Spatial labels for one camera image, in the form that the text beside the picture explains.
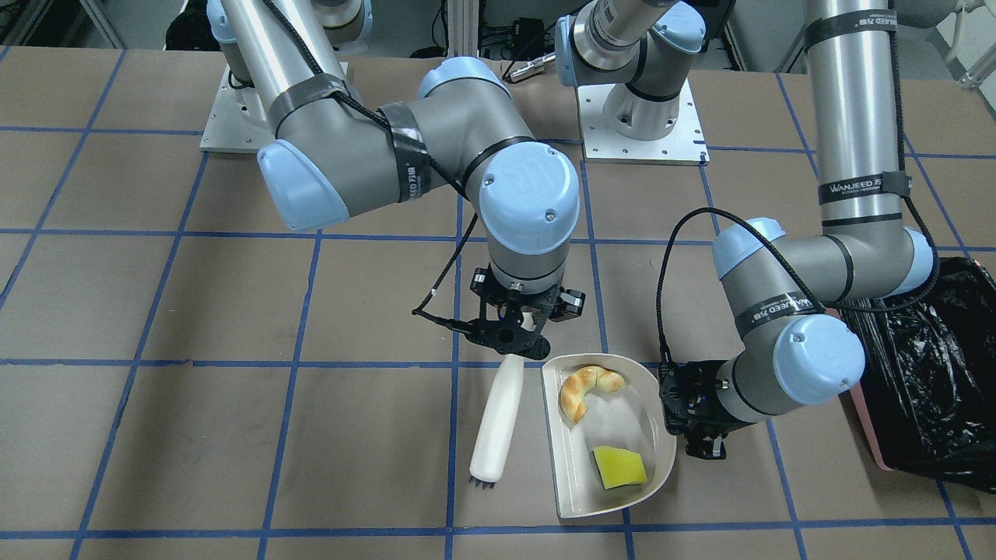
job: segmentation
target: curved pastry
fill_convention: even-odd
[[[585,394],[595,388],[606,393],[615,393],[625,386],[623,376],[599,366],[587,366],[577,370],[564,380],[561,386],[561,411],[571,423],[578,423],[588,411]]]

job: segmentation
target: black trash bag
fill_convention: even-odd
[[[942,258],[920,303],[841,316],[865,344],[861,391],[885,465],[996,493],[996,285],[985,269]]]

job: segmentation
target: white mounting plate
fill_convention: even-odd
[[[585,158],[604,163],[651,163],[701,165],[709,163],[709,150],[698,121],[698,110],[685,80],[681,87],[681,110],[671,134],[660,140],[633,140],[616,132],[602,113],[614,84],[580,86],[578,113],[585,141]]]
[[[345,72],[347,63],[340,64]],[[263,113],[255,91],[233,90],[228,85],[226,66],[221,73],[211,114],[204,125],[204,136],[200,138],[201,151],[256,153],[260,147],[272,142],[273,132],[266,125],[266,116],[255,113]]]

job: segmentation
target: table surface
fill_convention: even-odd
[[[370,107],[414,99],[438,64],[348,60]],[[680,454],[629,510],[561,520],[531,363],[505,475],[475,489],[498,357],[409,315],[468,208],[439,188],[285,229],[251,155],[199,150],[223,68],[217,53],[0,52],[0,557],[996,557],[996,498],[879,470],[848,399],[733,433],[725,461]],[[589,305],[547,330],[554,355],[657,359],[657,270],[692,208],[820,233],[808,79],[690,83],[705,167],[587,162],[572,90],[510,87],[583,179],[566,283]],[[904,84],[904,108],[941,254],[996,269],[996,124],[953,82]],[[725,226],[696,218],[673,253],[682,361],[741,348],[709,249]],[[431,311],[475,313],[482,240]]]

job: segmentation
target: white tray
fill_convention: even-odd
[[[585,396],[588,412],[572,425],[560,410],[560,387],[584,366],[602,366],[622,375],[626,387]],[[629,507],[652,496],[674,466],[677,438],[664,429],[657,378],[644,366],[613,354],[560,356],[543,366],[543,401],[554,465],[557,512],[562,518],[598,515]],[[646,484],[605,490],[592,453],[595,445],[638,452]]]

